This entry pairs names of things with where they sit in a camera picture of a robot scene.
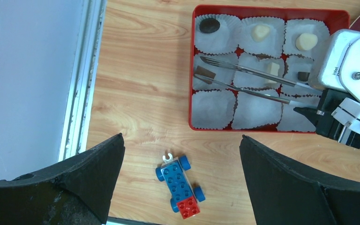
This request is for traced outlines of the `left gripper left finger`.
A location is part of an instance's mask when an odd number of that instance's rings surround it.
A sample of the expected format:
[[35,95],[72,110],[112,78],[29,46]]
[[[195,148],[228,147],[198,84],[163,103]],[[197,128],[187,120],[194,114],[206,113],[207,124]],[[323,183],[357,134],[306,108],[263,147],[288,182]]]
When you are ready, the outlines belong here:
[[122,134],[14,180],[0,180],[0,225],[102,225],[125,153]]

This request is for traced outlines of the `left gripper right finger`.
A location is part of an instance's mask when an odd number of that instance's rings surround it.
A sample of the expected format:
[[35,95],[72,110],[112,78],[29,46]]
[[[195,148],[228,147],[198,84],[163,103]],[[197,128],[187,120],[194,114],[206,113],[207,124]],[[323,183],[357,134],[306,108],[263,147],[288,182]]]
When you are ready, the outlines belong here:
[[259,225],[360,225],[360,182],[282,155],[244,135],[240,158]]

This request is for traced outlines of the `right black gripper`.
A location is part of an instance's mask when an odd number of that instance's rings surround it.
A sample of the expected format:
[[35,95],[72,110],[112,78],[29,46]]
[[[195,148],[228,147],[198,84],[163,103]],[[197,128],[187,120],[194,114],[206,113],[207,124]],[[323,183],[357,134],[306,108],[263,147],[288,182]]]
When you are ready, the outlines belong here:
[[360,134],[352,131],[344,119],[337,120],[334,115],[350,118],[350,115],[340,108],[344,100],[354,100],[348,93],[325,89],[322,93],[317,110],[307,107],[295,107],[293,111],[304,116],[316,127],[316,133],[341,144],[360,149]]

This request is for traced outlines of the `small dark round chocolate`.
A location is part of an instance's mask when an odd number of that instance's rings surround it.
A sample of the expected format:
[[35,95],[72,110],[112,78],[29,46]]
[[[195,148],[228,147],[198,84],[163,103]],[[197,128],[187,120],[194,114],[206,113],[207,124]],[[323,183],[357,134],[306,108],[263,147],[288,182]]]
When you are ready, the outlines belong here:
[[299,71],[299,72],[297,73],[297,79],[298,79],[299,81],[301,81],[301,82],[308,82],[309,75],[310,75],[309,72]]

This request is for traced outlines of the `white brown chocolate bar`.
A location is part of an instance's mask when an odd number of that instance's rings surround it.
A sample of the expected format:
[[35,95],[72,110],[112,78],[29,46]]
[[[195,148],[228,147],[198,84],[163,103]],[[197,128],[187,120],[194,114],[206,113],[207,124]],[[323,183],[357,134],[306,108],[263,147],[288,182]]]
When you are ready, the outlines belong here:
[[[278,72],[280,69],[280,65],[275,63],[275,62],[270,62],[267,67],[266,67],[266,73],[274,75],[274,76],[278,76]],[[270,79],[265,79],[264,82],[266,85],[273,85],[276,84],[276,81],[270,80]]]

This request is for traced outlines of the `metal tongs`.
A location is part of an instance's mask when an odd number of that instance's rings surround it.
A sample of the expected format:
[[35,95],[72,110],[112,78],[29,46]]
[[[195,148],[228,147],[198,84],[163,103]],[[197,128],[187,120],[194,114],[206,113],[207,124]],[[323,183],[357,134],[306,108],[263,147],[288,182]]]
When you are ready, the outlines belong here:
[[200,59],[213,67],[222,68],[225,70],[234,71],[234,79],[231,83],[225,83],[213,78],[210,74],[213,72],[203,67],[198,67],[194,71],[194,77],[208,81],[214,84],[224,86],[228,89],[243,92],[259,98],[280,102],[282,104],[292,105],[296,107],[307,107],[315,109],[316,106],[311,104],[298,102],[295,100],[288,100],[281,97],[272,96],[269,94],[258,93],[259,90],[274,89],[277,90],[280,86],[288,86],[293,90],[306,90],[308,95],[320,96],[322,92],[315,90],[305,83],[285,79],[282,74],[285,72],[285,62],[282,59],[263,59],[261,62],[261,70],[234,63],[217,60],[212,57],[200,56]]

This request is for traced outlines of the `white heart chocolate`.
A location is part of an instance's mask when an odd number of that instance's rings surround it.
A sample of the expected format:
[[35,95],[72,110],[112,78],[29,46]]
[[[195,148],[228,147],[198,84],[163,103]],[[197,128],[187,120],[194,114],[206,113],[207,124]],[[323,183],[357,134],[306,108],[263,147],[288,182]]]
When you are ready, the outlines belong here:
[[302,33],[296,38],[295,46],[299,51],[309,51],[317,45],[317,42],[317,35],[313,33]]

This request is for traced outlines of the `red chocolate box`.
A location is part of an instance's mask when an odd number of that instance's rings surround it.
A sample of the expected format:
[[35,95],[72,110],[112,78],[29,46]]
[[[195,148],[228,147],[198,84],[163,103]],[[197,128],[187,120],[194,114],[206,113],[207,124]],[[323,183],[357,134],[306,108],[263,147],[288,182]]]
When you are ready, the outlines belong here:
[[283,8],[283,7],[255,7],[255,6],[231,6],[231,5],[198,5],[192,13],[191,31],[191,54],[189,69],[189,108],[188,123],[195,131],[211,131],[211,129],[195,128],[192,125],[192,95],[196,93],[193,88],[194,75],[194,56],[200,53],[195,47],[195,28],[196,18],[206,14],[226,14],[233,15],[240,19],[257,16],[273,16],[284,19],[316,19],[323,21],[328,27],[330,34],[350,27],[350,14],[346,10],[340,9],[312,9],[312,8]]

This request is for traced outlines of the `white chocolate piece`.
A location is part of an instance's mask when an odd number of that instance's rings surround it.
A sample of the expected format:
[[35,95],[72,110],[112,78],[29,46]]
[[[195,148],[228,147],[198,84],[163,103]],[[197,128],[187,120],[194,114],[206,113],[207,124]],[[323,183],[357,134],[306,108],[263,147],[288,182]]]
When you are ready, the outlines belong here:
[[271,32],[271,28],[264,24],[258,24],[251,30],[251,37],[255,42],[262,42]]

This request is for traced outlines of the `dark square chocolate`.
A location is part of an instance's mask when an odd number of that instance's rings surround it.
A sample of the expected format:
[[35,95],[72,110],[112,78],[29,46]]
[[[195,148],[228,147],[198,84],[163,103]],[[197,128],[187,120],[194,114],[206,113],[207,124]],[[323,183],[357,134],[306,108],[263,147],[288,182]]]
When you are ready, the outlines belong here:
[[216,74],[214,72],[211,72],[201,66],[197,66],[194,70],[194,77],[207,84],[212,84],[212,80],[215,79],[215,76]]

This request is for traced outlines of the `dark oval chocolate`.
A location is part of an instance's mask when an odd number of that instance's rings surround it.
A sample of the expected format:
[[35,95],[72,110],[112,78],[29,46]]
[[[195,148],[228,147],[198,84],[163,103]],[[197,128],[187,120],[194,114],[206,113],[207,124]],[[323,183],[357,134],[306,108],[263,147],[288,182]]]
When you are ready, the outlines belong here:
[[221,27],[220,21],[215,18],[206,18],[201,20],[199,30],[201,33],[211,34],[218,31]]

